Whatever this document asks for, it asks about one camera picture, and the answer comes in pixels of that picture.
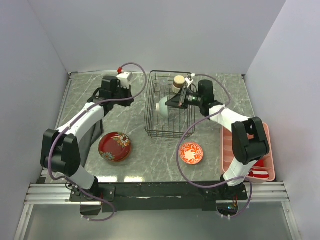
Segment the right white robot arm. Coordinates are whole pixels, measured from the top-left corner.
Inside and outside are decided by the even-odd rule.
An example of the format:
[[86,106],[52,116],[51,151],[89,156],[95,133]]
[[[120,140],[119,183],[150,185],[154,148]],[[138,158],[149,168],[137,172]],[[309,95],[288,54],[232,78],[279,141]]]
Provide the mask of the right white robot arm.
[[259,117],[240,115],[217,101],[213,82],[207,79],[198,82],[197,92],[184,86],[174,97],[165,97],[157,104],[158,109],[165,111],[168,108],[187,109],[189,106],[198,107],[205,119],[231,132],[233,160],[218,184],[220,196],[231,199],[254,164],[270,152],[263,122]]

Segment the celadon green bowl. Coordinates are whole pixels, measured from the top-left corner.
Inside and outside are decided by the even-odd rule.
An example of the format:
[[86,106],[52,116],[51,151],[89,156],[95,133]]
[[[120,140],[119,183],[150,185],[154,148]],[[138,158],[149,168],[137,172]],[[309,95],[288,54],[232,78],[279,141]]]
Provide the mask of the celadon green bowl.
[[163,118],[168,118],[170,113],[171,113],[171,109],[169,106],[165,105],[165,102],[169,100],[168,96],[165,96],[163,98],[161,98],[159,100],[158,103],[156,103],[156,111],[163,117]]

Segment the clear drinking glass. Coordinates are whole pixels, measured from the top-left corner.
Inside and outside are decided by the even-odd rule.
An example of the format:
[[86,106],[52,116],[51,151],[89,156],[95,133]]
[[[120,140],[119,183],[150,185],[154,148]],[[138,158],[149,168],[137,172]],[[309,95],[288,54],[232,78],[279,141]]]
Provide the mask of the clear drinking glass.
[[162,86],[167,86],[169,84],[169,80],[167,78],[161,78],[159,80],[159,84]]

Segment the red floral lacquer plate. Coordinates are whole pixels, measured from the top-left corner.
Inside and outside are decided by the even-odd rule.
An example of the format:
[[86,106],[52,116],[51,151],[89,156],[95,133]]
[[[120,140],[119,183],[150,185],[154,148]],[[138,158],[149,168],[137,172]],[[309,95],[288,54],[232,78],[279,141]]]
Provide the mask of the red floral lacquer plate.
[[100,156],[110,162],[124,161],[131,153],[132,142],[123,132],[110,132],[98,144]]

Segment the beige brown ceramic cup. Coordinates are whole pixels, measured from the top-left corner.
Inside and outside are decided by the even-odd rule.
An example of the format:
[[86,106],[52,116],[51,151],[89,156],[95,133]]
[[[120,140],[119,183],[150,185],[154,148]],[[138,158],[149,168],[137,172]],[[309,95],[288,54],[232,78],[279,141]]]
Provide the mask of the beige brown ceramic cup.
[[177,75],[173,79],[173,84],[172,84],[172,91],[175,94],[178,94],[181,88],[185,86],[186,80],[185,77],[182,75]]

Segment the black wire dish rack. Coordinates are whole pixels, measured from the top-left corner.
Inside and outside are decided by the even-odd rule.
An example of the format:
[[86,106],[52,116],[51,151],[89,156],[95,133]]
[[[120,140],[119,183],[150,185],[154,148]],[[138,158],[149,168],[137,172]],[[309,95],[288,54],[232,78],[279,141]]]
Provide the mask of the black wire dish rack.
[[147,83],[146,106],[144,114],[144,129],[151,138],[180,139],[185,131],[195,122],[196,109],[168,107],[168,116],[162,116],[157,111],[161,99],[170,100],[176,94],[173,91],[174,78],[186,77],[189,72],[152,70]]

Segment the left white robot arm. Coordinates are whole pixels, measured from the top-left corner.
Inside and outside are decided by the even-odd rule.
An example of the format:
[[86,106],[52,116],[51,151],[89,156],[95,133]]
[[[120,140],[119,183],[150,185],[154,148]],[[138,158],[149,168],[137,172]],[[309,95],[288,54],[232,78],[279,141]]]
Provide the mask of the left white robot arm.
[[97,177],[84,168],[90,147],[103,133],[102,120],[114,105],[129,107],[134,102],[132,77],[131,72],[105,75],[101,86],[78,114],[65,125],[56,130],[48,129],[43,134],[41,166],[57,173],[58,178],[71,180],[82,189],[82,195],[88,201],[101,196]]

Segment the orange white patterned bowl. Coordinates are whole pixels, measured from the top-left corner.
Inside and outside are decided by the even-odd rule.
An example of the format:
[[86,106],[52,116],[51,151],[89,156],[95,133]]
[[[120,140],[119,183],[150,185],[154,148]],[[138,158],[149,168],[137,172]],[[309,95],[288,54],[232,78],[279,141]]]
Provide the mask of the orange white patterned bowl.
[[196,165],[202,161],[204,157],[204,151],[198,143],[185,142],[179,148],[179,157],[186,164]]

